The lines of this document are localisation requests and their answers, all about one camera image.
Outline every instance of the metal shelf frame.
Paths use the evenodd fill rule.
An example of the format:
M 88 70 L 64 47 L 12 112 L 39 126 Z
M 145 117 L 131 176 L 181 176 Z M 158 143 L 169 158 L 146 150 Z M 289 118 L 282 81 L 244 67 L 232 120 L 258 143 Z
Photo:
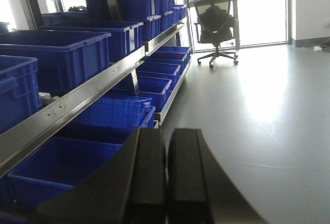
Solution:
M 165 30 L 163 33 L 159 34 L 154 39 L 148 42 L 142 42 L 142 44 L 145 46 L 145 55 L 151 55 L 153 52 L 159 49 L 159 47 L 166 43 L 171 37 L 173 37 L 176 33 L 179 32 L 179 30 L 181 30 L 186 25 L 186 21 L 187 18 L 184 18 L 177 24 Z
M 168 113 L 168 111 L 169 111 L 169 109 L 170 109 L 170 107 L 171 107 L 171 105 L 173 103 L 173 100 L 174 100 L 177 92 L 179 91 L 182 82 L 185 79 L 185 76 L 187 74 L 187 71 L 188 71 L 188 69 L 190 67 L 190 63 L 191 63 L 191 59 L 188 61 L 188 64 L 187 64 L 186 68 L 184 69 L 183 73 L 181 74 L 181 76 L 180 76 L 178 82 L 176 83 L 174 89 L 171 91 L 171 94 L 169 96 L 169 99 L 165 103 L 165 106 L 164 106 L 163 110 L 161 112 L 156 112 L 154 114 L 154 119 L 158 121 L 158 125 L 159 126 L 162 125 L 163 120 L 165 119 L 166 114 Z
M 31 0 L 25 1 L 27 9 L 33 9 L 30 5 Z M 34 5 L 34 8 L 36 11 L 30 15 L 30 18 L 34 21 L 34 26 L 31 27 L 31 29 L 38 27 L 38 22 L 36 22 L 33 17 L 41 17 L 39 6 Z M 179 30 L 186 25 L 185 22 L 186 19 L 183 19 L 153 40 L 144 42 L 144 46 L 137 49 L 132 54 L 111 65 L 108 69 L 1 134 L 0 177 L 5 175 L 26 156 L 31 154 L 37 147 L 46 142 L 116 83 L 124 79 L 130 73 L 135 73 L 135 68 L 143 63 L 140 59 L 155 52 L 160 46 L 177 34 Z M 155 120 L 158 120 L 156 126 L 161 125 L 164 120 L 182 84 L 189 65 L 190 61 L 181 75 L 179 82 L 172 91 L 163 111 L 161 113 L 155 113 Z
M 143 62 L 144 46 L 0 135 L 0 177 Z

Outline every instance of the blue storage box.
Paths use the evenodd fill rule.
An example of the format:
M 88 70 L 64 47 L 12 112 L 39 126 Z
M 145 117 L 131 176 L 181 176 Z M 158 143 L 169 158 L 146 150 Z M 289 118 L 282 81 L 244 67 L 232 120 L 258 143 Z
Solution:
M 147 112 L 146 117 L 140 124 L 140 127 L 154 127 L 155 109 L 156 108 L 152 106 L 151 110 Z M 72 123 L 69 123 L 65 126 L 65 134 L 67 137 L 117 144 L 123 144 L 131 132 L 132 130 L 113 129 L 110 127 L 79 125 Z
M 7 22 L 0 22 L 0 34 L 8 32 L 8 24 Z
M 161 15 L 160 31 L 163 32 L 172 26 L 173 11 Z
M 164 78 L 138 77 L 140 97 L 152 98 L 151 105 L 156 107 L 157 112 L 161 112 L 167 99 L 170 96 L 171 80 Z M 123 81 L 115 85 L 106 94 L 127 95 Z
M 42 108 L 37 59 L 0 55 L 0 134 Z
M 104 95 L 71 122 L 133 130 L 151 109 L 151 98 Z
M 172 5 L 172 7 L 178 11 L 178 20 L 182 20 L 187 16 L 187 5 Z
M 160 15 L 148 17 L 146 19 L 126 19 L 131 22 L 143 22 L 142 41 L 150 41 L 160 34 Z
M 176 8 L 176 7 L 172 7 L 172 11 L 173 11 L 172 23 L 177 24 L 180 21 L 180 19 L 179 19 L 180 9 Z
M 181 47 L 181 46 L 162 46 L 157 49 L 156 52 L 166 52 L 166 53 L 186 53 L 190 58 L 192 54 L 191 47 Z
M 54 137 L 8 173 L 17 206 L 34 210 L 87 178 L 121 145 Z
M 108 32 L 109 61 L 117 62 L 141 47 L 141 22 L 69 21 L 41 26 L 40 29 Z
M 8 214 L 8 213 L 1 213 L 0 212 L 0 223 L 1 224 L 25 224 L 27 223 L 28 219 L 25 217 Z
M 181 46 L 162 46 L 160 47 L 156 52 L 158 53 L 185 53 L 187 54 L 187 57 L 185 59 L 185 66 L 188 64 L 188 61 L 190 60 L 192 49 L 191 47 L 181 47 Z
M 86 0 L 87 14 L 96 20 L 110 20 L 107 0 Z
M 41 92 L 65 94 L 109 67 L 110 33 L 17 30 L 0 35 L 0 54 L 36 57 Z
M 163 14 L 172 11 L 173 0 L 159 0 L 159 13 Z
M 52 12 L 41 14 L 44 24 L 55 24 L 71 20 L 88 19 L 85 11 L 67 11 L 67 12 Z
M 160 0 L 154 0 L 155 13 L 153 15 L 160 15 Z
M 180 75 L 183 73 L 187 64 L 187 54 L 185 53 L 153 53 L 146 56 L 143 60 L 147 62 L 167 63 L 180 65 Z
M 123 19 L 145 19 L 155 15 L 154 0 L 118 0 Z
M 170 79 L 172 81 L 171 90 L 180 77 L 180 65 L 175 64 L 145 62 L 136 70 L 138 76 Z

